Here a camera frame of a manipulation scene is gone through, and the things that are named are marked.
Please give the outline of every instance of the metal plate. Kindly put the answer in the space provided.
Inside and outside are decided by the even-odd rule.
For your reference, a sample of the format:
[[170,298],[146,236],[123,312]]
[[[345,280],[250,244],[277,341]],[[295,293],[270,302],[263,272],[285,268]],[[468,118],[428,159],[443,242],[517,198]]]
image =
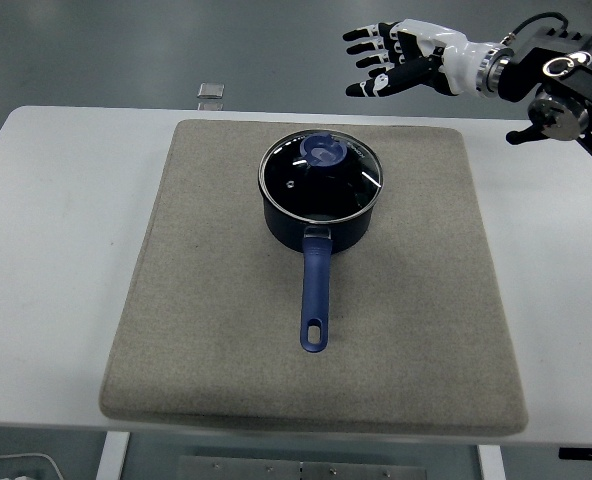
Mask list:
[[213,102],[203,103],[203,102],[200,102],[198,104],[198,110],[211,110],[213,112],[220,112],[222,109],[223,109],[223,104],[222,103],[213,103]]
[[426,480],[425,469],[397,465],[363,465],[354,463],[302,464],[301,480]]
[[300,462],[182,456],[178,461],[176,478],[178,480],[300,480]]
[[225,85],[222,83],[201,83],[198,98],[223,98]]
[[178,480],[426,480],[425,469],[394,465],[182,456]]

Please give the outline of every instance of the black cable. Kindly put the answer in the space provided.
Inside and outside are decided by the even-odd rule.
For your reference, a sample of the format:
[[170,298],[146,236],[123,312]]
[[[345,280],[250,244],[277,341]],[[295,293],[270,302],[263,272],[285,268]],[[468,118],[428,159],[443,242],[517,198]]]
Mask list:
[[541,18],[557,18],[558,20],[563,22],[563,30],[566,30],[567,26],[569,25],[569,20],[567,20],[567,18],[562,13],[558,13],[558,12],[539,13],[538,15],[534,15],[533,17],[529,17],[527,20],[525,20],[523,23],[521,23],[519,26],[517,26],[514,30],[512,30],[511,35],[516,36],[518,34],[518,32],[520,32],[527,25],[529,25],[530,23],[534,23],[536,20],[540,20]]

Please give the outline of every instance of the robotic arm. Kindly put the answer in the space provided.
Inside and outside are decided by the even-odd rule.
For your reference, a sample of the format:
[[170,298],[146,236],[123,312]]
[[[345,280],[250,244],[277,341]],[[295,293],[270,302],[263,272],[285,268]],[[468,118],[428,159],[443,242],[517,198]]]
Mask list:
[[[510,48],[526,25],[546,17],[561,20],[562,27],[542,27],[518,51]],[[507,141],[575,140],[592,156],[592,35],[570,32],[567,25],[556,12],[536,15],[499,43],[470,42],[460,32],[417,20],[352,30],[345,40],[368,40],[347,52],[372,52],[356,65],[376,68],[346,93],[385,97],[424,84],[444,95],[467,92],[518,102],[539,85],[528,107],[532,125],[509,132]]]

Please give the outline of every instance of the lid rim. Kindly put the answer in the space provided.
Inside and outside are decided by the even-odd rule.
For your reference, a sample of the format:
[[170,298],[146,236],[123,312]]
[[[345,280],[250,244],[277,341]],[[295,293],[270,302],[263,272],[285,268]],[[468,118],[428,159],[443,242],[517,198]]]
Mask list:
[[[360,210],[358,210],[356,213],[353,213],[351,215],[348,215],[348,216],[342,217],[342,218],[335,218],[333,220],[313,220],[313,219],[309,219],[306,217],[301,217],[301,216],[296,215],[296,214],[290,212],[289,210],[285,209],[284,207],[279,205],[278,202],[276,202],[276,200],[269,193],[269,191],[267,189],[267,183],[265,182],[265,167],[267,166],[267,161],[269,160],[270,156],[274,153],[274,150],[276,150],[280,145],[282,145],[285,141],[289,140],[292,137],[301,136],[301,135],[309,135],[309,134],[314,134],[314,133],[330,133],[332,135],[338,135],[342,138],[350,140],[350,141],[356,143],[357,145],[360,145],[362,148],[364,148],[374,159],[374,163],[378,169],[378,183],[379,183],[380,187],[377,187],[376,193],[371,198],[369,203],[367,205],[365,205],[363,208],[361,208]],[[352,137],[351,135],[348,135],[348,134],[342,133],[342,132],[338,132],[335,130],[319,130],[319,129],[301,130],[299,132],[295,132],[295,133],[292,133],[290,135],[286,135],[285,137],[281,138],[265,152],[265,154],[263,155],[263,158],[261,159],[260,166],[258,168],[258,184],[259,184],[261,193],[263,195],[263,198],[265,200],[269,201],[273,207],[275,207],[277,210],[279,210],[283,214],[287,215],[288,217],[298,220],[300,222],[310,224],[310,225],[333,225],[333,224],[343,223],[343,222],[353,220],[353,219],[363,215],[368,210],[372,209],[372,207],[376,203],[376,200],[378,199],[378,196],[380,195],[380,192],[383,189],[383,168],[380,164],[380,160],[379,160],[378,156],[376,155],[376,153],[374,153],[374,151],[371,148],[369,148],[367,145],[365,145],[363,142],[356,139],[355,137]]]

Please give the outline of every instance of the robot finger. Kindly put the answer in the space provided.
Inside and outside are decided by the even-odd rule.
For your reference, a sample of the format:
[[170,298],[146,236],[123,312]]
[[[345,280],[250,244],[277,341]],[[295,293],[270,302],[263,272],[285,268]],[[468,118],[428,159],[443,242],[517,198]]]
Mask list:
[[403,90],[405,88],[390,83],[387,73],[381,73],[376,78],[350,85],[345,94],[349,97],[388,97]]
[[382,38],[377,38],[375,40],[370,40],[368,42],[361,42],[357,43],[356,45],[352,45],[347,49],[347,53],[350,55],[356,55],[358,53],[363,52],[370,52],[373,50],[383,50],[385,48],[385,44],[383,43]]
[[379,53],[378,55],[371,55],[356,62],[358,68],[370,67],[372,65],[393,63],[389,58],[389,53]]
[[368,75],[370,78],[376,78],[381,73],[385,73],[388,70],[391,70],[392,68],[394,68],[393,64],[387,65],[386,67],[375,68],[374,70],[370,70]]
[[343,35],[343,40],[347,42],[353,42],[354,40],[358,40],[359,38],[369,38],[369,37],[384,37],[389,38],[389,32],[392,29],[395,23],[377,23],[373,25],[367,25],[366,27],[360,27],[356,30],[352,30],[351,32],[347,32]]

